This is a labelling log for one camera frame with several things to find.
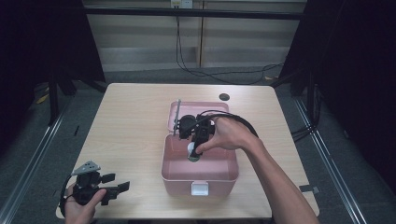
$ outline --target forearm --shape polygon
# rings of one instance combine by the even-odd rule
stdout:
[[[260,139],[248,142],[244,151],[262,183],[276,223],[318,223],[303,194],[274,161]]]

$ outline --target cable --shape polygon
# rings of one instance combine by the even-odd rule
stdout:
[[[60,199],[59,199],[59,208],[61,209],[61,213],[62,213],[62,215],[65,217],[65,212],[64,212],[64,206],[65,206],[65,204],[66,204],[66,200],[70,197],[70,196],[72,196],[72,195],[69,195],[69,196],[67,196],[66,198],[64,197],[64,191],[66,190],[66,186],[67,186],[67,183],[69,182],[69,180],[70,180],[70,178],[71,178],[72,176],[71,175],[69,175],[67,178],[66,178],[66,180],[64,181],[64,185],[62,186],[62,190],[61,190],[61,196],[60,196]]]
[[[197,120],[196,122],[194,122],[192,125],[190,125],[188,128],[186,128],[182,133],[180,133],[179,135],[183,135],[185,132],[188,132],[192,129],[194,129],[198,124],[200,124],[201,122],[208,120],[208,119],[213,119],[216,117],[222,117],[222,118],[229,118],[229,119],[235,119],[236,121],[241,122],[242,124],[244,124],[245,126],[247,126],[247,128],[250,130],[251,133],[253,133],[256,137],[259,137],[256,133],[256,130],[254,130],[253,126],[245,119],[242,119],[241,117],[237,116],[237,115],[233,115],[231,113],[227,113],[227,112],[222,112],[221,113],[225,113],[225,114],[213,114],[213,115],[208,115],[205,116],[203,119]]]
[[[320,110],[321,110],[321,102],[322,102],[322,95],[320,91],[318,90],[318,87],[315,87],[315,112],[314,112],[314,117],[311,122],[311,124],[307,127],[303,127],[297,131],[291,132],[291,135],[293,137],[294,143],[297,143],[298,141],[302,140],[309,134],[311,134],[317,127],[320,119]]]
[[[262,69],[260,70],[256,70],[256,71],[242,71],[242,72],[220,72],[220,73],[213,73],[213,74],[208,74],[205,72],[201,72],[201,71],[192,71],[189,68],[187,68],[186,64],[184,63],[184,58],[183,58],[183,53],[182,53],[182,47],[181,47],[181,38],[180,38],[180,20],[179,17],[177,17],[177,50],[176,50],[176,60],[177,60],[177,65],[185,72],[196,76],[196,77],[212,77],[215,80],[221,81],[221,82],[225,82],[228,84],[232,84],[232,85],[253,85],[256,84],[260,81],[262,81],[263,77],[264,77],[264,71],[268,71],[270,69],[276,68],[278,66],[283,66],[284,63],[278,63],[278,64],[268,64],[265,65]],[[219,75],[227,75],[227,74],[254,74],[254,73],[261,73],[260,78],[258,78],[257,80],[254,80],[252,82],[248,82],[248,83],[236,83],[236,82],[231,82],[231,81],[227,81],[224,80],[222,78],[216,77]]]
[[[202,112],[199,115],[203,115],[204,113],[208,113],[208,112],[218,112],[218,113],[223,113],[223,114],[228,114],[228,115],[234,116],[234,114],[232,114],[232,113],[221,111],[221,110],[206,110],[206,111]]]

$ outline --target black floor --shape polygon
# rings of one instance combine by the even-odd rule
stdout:
[[[207,72],[230,70],[233,69],[206,69]],[[241,84],[254,82],[259,78],[260,81],[255,85],[268,85],[273,81],[271,78],[279,71],[280,68],[276,68],[266,72],[264,76],[269,77],[268,80],[261,78],[261,74],[228,74],[220,78]],[[111,82],[224,84],[213,77],[196,77],[177,69],[111,73],[106,74],[106,79],[107,84]],[[103,94],[99,91],[80,83],[77,83],[77,86],[78,92],[75,96],[60,94],[60,106],[65,107],[62,123],[47,153],[43,155],[42,162],[38,164],[37,172],[21,203],[17,204],[15,213],[11,214],[12,223],[63,223],[55,216],[59,190],[75,165],[78,153],[103,98]],[[290,131],[304,127],[295,104],[296,99],[290,96],[289,85],[285,84],[276,88],[276,94]],[[10,193],[19,183],[28,162],[48,129],[49,118],[48,101],[41,105],[32,104],[24,118],[25,125],[21,128],[18,137],[13,141],[7,153],[2,155],[0,159],[0,207],[4,208],[6,203],[9,203],[7,199]],[[318,129],[367,223],[396,223],[395,195],[365,162],[356,145],[345,138],[342,127],[325,104],[321,110]],[[320,222],[353,223],[311,137],[308,135],[297,142],[296,146],[311,186],[319,189],[319,193],[315,196],[320,209]],[[98,223],[127,223],[127,221],[99,220]]]

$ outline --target black cable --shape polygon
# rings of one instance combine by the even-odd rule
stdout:
[[[233,114],[214,114],[214,115],[208,115],[205,116],[203,119],[197,120],[195,123],[193,123],[192,125],[190,125],[188,128],[186,128],[182,133],[180,133],[179,135],[183,135],[185,132],[192,130],[193,128],[195,128],[199,123],[208,120],[208,119],[213,119],[213,118],[229,118],[229,119],[235,119],[236,121],[239,121],[241,123],[243,123],[245,126],[247,126],[247,128],[250,130],[251,133],[253,133],[256,137],[259,137],[256,133],[256,130],[254,130],[253,126],[245,119],[242,119],[239,116],[233,115]]]
[[[291,74],[283,76],[282,78],[278,79],[277,81],[271,83],[270,87],[276,88],[276,87],[282,85],[283,83],[290,81],[292,78],[296,77],[297,75],[301,74],[301,72],[302,72],[301,69],[297,69],[297,71],[294,71]]]
[[[302,140],[309,134],[311,134],[317,127],[318,123],[320,120],[320,111],[321,111],[321,101],[322,101],[322,95],[320,94],[320,91],[318,90],[318,87],[315,88],[315,113],[313,120],[307,127],[303,127],[297,131],[291,132],[291,135],[293,137],[294,143],[297,143],[298,141]]]
[[[70,197],[73,197],[73,196],[75,196],[76,194],[77,194],[76,192],[75,192],[75,193],[72,193],[72,194],[70,194],[69,196],[67,196],[67,197],[66,197],[66,200],[67,200],[67,199],[69,199]]]
[[[206,110],[206,111],[202,112],[202,113],[199,114],[199,115],[203,115],[204,113],[208,113],[208,112],[217,112],[217,113],[223,113],[223,114],[233,115],[232,113],[225,112],[225,111],[221,111],[221,110]]]
[[[182,53],[182,47],[181,47],[181,38],[180,38],[180,20],[179,17],[177,17],[177,65],[185,72],[196,76],[196,77],[212,77],[215,80],[221,81],[221,82],[225,82],[228,84],[232,84],[232,85],[253,85],[256,84],[260,81],[262,81],[263,77],[264,77],[264,71],[268,71],[270,69],[273,69],[275,67],[278,66],[283,66],[283,63],[278,63],[278,64],[268,64],[265,65],[262,69],[260,70],[256,70],[256,71],[242,71],[242,72],[220,72],[220,73],[213,73],[213,74],[208,74],[205,72],[201,72],[201,71],[192,71],[189,68],[187,68],[186,64],[184,63],[184,58],[183,58],[183,53]],[[180,64],[180,62],[178,61],[178,55],[180,55],[180,60],[182,65]],[[260,78],[258,78],[255,81],[249,82],[249,83],[236,83],[236,82],[231,82],[231,81],[227,81],[221,78],[218,78],[216,76],[219,75],[227,75],[227,74],[254,74],[254,73],[262,73]]]
[[[62,215],[65,217],[66,216],[66,214],[65,214],[65,211],[64,211],[64,206],[65,206],[65,204],[66,204],[66,200],[70,197],[70,196],[72,196],[72,195],[69,195],[69,196],[67,196],[66,198],[64,197],[64,191],[66,190],[66,187],[67,187],[67,183],[69,182],[69,180],[70,180],[70,178],[71,178],[72,176],[71,175],[69,175],[67,178],[66,178],[66,180],[64,181],[64,185],[62,186],[62,190],[61,190],[61,196],[60,196],[60,199],[59,199],[59,208],[61,209],[61,213],[62,213]]]

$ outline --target metal rail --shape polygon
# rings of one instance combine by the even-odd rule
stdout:
[[[309,127],[311,122],[309,117],[306,114],[306,108],[302,100],[295,101],[297,108],[304,120],[305,126]],[[344,178],[342,177],[340,171],[338,170],[337,165],[335,164],[334,160],[332,159],[332,154],[330,153],[329,149],[327,149],[326,144],[324,143],[322,137],[320,136],[318,130],[314,130],[310,134],[312,140],[317,147],[318,153],[323,160],[324,165],[326,166],[329,175],[334,183],[338,193],[340,194],[341,200],[343,201],[346,210],[348,211],[353,223],[355,224],[367,224],[366,219],[359,207],[358,202],[355,199],[355,196],[350,191],[347,183],[345,182]]]
[[[63,111],[59,115],[59,117],[53,122],[51,126],[49,126],[44,133],[43,138],[40,141],[37,149],[35,150],[35,154],[32,159],[30,159],[28,165],[26,166],[23,174],[21,175],[20,180],[15,186],[14,190],[12,190],[11,194],[8,196],[6,202],[0,211],[0,223],[8,224],[11,223],[15,214],[17,213],[18,208],[21,205],[23,197],[25,196],[27,190],[29,189],[33,178],[35,177],[35,173],[37,172],[39,165],[44,159],[48,148],[50,147],[50,143],[52,142],[53,137],[58,132],[59,126],[62,123],[64,118],[64,113],[70,105],[71,99],[67,102]]]
[[[211,18],[239,18],[239,19],[266,19],[299,21],[307,16],[298,12],[267,12],[267,11],[240,11],[214,9],[187,9],[162,7],[34,7],[38,11],[50,13],[83,13],[92,15],[129,15],[129,16],[170,16],[170,17],[211,17]]]

